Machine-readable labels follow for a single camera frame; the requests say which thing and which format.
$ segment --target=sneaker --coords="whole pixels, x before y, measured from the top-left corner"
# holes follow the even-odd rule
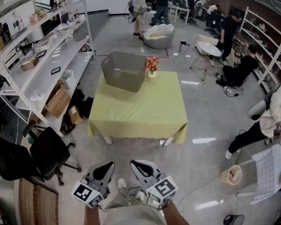
[[[208,59],[208,62],[212,67],[214,67],[214,61],[213,60]]]
[[[229,160],[230,158],[231,158],[231,156],[232,156],[232,153],[230,153],[228,150],[225,152],[225,158],[227,159],[227,160]]]
[[[144,201],[145,194],[141,190],[138,190],[136,195],[135,195],[135,199],[140,200],[140,201]]]
[[[127,188],[127,183],[126,183],[125,179],[123,179],[123,178],[118,179],[118,188],[119,188],[119,190],[121,188]]]
[[[222,59],[220,59],[220,63],[223,64],[223,65],[228,65],[227,62],[226,62],[226,60],[223,61]]]

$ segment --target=cable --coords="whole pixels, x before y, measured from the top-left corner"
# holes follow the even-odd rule
[[[185,198],[187,198],[190,194],[192,194],[194,191],[198,190],[199,188],[202,188],[202,187],[208,185],[209,183],[211,183],[211,182],[212,182],[215,178],[217,178],[217,177],[219,177],[219,175],[216,175],[210,182],[205,183],[205,184],[202,185],[201,187],[197,187],[197,188],[193,189],[191,192],[189,192],[187,195],[185,195],[183,198],[181,198],[180,201],[179,201],[179,203],[178,203],[178,205],[177,205],[177,210],[178,210],[178,212],[179,212],[179,213],[182,213],[182,212],[184,211],[184,207],[183,207],[183,210],[182,210],[182,211],[179,211],[179,205],[180,205],[180,203],[181,203]]]

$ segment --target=bottle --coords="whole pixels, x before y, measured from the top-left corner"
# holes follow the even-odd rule
[[[15,14],[15,11],[13,12],[13,14],[11,16],[11,19],[13,22],[13,27],[14,27],[15,33],[17,33],[18,31],[20,31],[20,28],[19,28],[19,22],[18,22],[16,14]]]
[[[24,23],[20,15],[18,15],[18,23],[19,23],[19,29],[20,30],[24,29]]]
[[[80,20],[79,20],[79,13],[78,13],[78,10],[76,10],[76,22],[79,23]]]
[[[22,60],[24,58],[24,54],[23,54],[23,51],[19,47],[17,48],[17,53],[18,53],[19,59]]]
[[[72,13],[69,13],[69,20],[70,20],[70,23],[73,22],[73,16],[72,16]]]

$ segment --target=desk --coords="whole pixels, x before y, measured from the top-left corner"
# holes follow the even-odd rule
[[[136,93],[109,86],[103,74],[96,90],[88,121],[88,132],[98,131],[108,144],[116,138],[168,138],[185,141],[187,116],[177,73],[158,71],[145,79]]]
[[[186,26],[186,25],[187,25],[187,20],[188,20],[188,15],[189,15],[190,10],[187,9],[187,8],[176,7],[176,6],[174,6],[171,2],[168,2],[168,6],[169,6],[169,8],[170,8],[170,15],[171,15],[171,10],[172,10],[172,9],[175,9],[175,10],[176,10],[176,11],[175,11],[175,20],[174,20],[174,24],[176,24],[176,19],[177,19],[178,10],[187,12],[186,17],[185,17],[185,26]]]
[[[213,55],[215,57],[220,56],[221,55],[221,51],[214,45],[212,45],[209,42],[203,42],[200,41],[196,44],[196,46],[199,47],[199,49],[202,51],[199,53],[198,57],[192,62],[191,66],[189,67],[190,69],[192,69],[193,65],[195,64],[195,62],[199,59],[200,56],[206,56],[206,55]],[[209,62],[207,61],[207,59],[205,60],[205,72],[202,78],[202,81],[204,81],[205,77],[206,77],[206,73],[208,71],[209,68]]]

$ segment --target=man in black shirt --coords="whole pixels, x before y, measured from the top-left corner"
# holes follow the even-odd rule
[[[226,58],[229,56],[232,49],[232,39],[236,31],[237,26],[241,22],[242,18],[239,12],[234,12],[231,16],[225,17],[221,23],[221,39],[217,43],[216,47],[221,51],[224,50],[220,63],[227,65]],[[208,61],[211,66],[214,67],[213,56],[210,56]]]
[[[168,1],[169,0],[155,0],[155,2],[157,3],[157,7],[156,13],[152,19],[152,23],[150,23],[151,26],[154,26],[156,24],[157,19],[160,15],[164,17],[164,22],[166,25],[170,23],[168,16]]]
[[[223,72],[228,80],[228,84],[225,85],[236,85],[241,86],[246,77],[254,70],[258,68],[258,63],[255,59],[256,47],[253,45],[249,46],[248,55],[240,58],[239,65],[236,68],[230,66],[224,66]]]

